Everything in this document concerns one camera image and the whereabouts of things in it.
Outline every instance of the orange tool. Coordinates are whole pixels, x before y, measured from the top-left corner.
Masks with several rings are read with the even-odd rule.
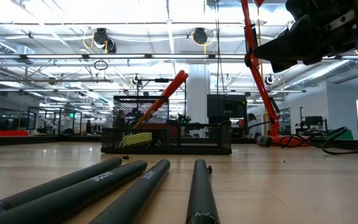
[[[185,73],[185,71],[180,70],[178,75],[173,79],[171,84],[162,92],[161,96],[170,97],[178,88],[179,86],[186,81],[189,74]],[[146,113],[139,119],[136,123],[135,128],[139,128],[142,123],[148,119],[154,111],[157,111],[162,105],[164,104],[163,100],[156,100],[153,105],[146,111]]]

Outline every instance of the white pillar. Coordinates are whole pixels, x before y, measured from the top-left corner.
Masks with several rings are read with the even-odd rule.
[[[209,70],[207,65],[190,65],[187,78],[186,115],[191,123],[208,124],[206,95],[209,94]]]

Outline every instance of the ceiling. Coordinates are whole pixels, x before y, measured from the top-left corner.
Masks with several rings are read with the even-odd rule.
[[[221,54],[244,55],[244,16],[239,0],[221,0],[219,12],[210,0],[23,0],[25,7],[14,2],[19,0],[0,0],[0,40],[11,47],[26,46],[36,54],[103,54],[104,50],[92,44],[96,28],[107,28],[108,35],[117,46],[118,54],[216,54],[216,38],[219,19],[219,47]],[[264,44],[290,26],[293,17],[285,9],[286,0],[266,1],[258,10],[250,4],[252,22],[260,24]],[[205,48],[195,44],[192,32],[202,27],[208,36]],[[95,60],[37,60],[33,65],[17,64],[13,60],[0,60],[0,78],[17,80],[19,78],[56,79],[70,78],[76,83],[22,83],[23,88],[71,88],[75,85],[89,89],[117,89],[122,92],[97,93],[101,98],[112,100],[114,95],[125,94],[134,86],[131,79],[137,74],[141,78],[172,78],[179,70],[189,70],[192,63],[204,63],[211,73],[211,89],[216,89],[218,63],[216,60],[152,60],[152,59],[109,59],[109,67],[102,72],[92,65]],[[297,74],[283,72],[275,75],[288,81],[310,68],[299,65]],[[263,63],[264,75],[271,74],[268,62]],[[110,82],[82,82],[82,80],[107,78]],[[256,89],[250,70],[243,60],[223,61],[223,79],[219,89]],[[150,82],[144,90],[162,90],[166,83]],[[55,93],[40,93],[51,96]],[[71,100],[84,99],[72,93]],[[177,99],[184,99],[184,93],[177,91]]]

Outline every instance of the wooden tabletop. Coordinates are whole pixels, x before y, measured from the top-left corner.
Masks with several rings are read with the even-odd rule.
[[[184,223],[194,161],[213,167],[211,184],[221,223],[358,223],[358,155],[316,148],[233,145],[231,156],[129,155],[171,168],[141,223]],[[114,156],[100,143],[0,146],[0,199]],[[88,223],[136,180],[85,208],[67,223]]]

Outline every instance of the black rod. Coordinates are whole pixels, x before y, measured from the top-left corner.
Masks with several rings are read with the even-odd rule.
[[[91,224],[136,223],[170,168],[163,159],[100,213]]]
[[[0,224],[61,223],[110,191],[140,175],[145,161],[125,164],[78,184],[0,213]]]
[[[212,172],[212,168],[207,169],[205,161],[197,159],[191,181],[186,224],[220,223],[208,172]]]
[[[108,159],[85,169],[64,175],[63,177],[59,177],[57,179],[51,180],[49,182],[25,190],[18,194],[14,194],[7,198],[1,199],[0,212],[12,209],[19,205],[23,205],[27,202],[31,202],[37,198],[43,197],[50,193],[64,189],[65,187],[69,187],[86,179],[92,178],[114,168],[117,168],[121,165],[121,162],[122,159],[120,158]]]

